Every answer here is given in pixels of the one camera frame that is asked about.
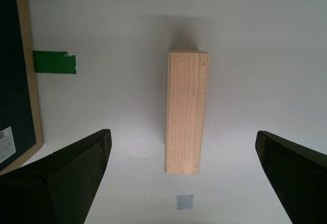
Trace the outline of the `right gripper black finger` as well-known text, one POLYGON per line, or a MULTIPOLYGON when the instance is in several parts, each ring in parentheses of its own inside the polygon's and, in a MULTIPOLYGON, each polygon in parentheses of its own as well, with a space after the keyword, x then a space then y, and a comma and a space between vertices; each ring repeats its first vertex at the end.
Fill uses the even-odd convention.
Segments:
POLYGON ((326 223, 326 155, 267 131, 255 149, 292 223, 326 223))
POLYGON ((1 175, 1 223, 84 223, 111 147, 102 129, 1 175))

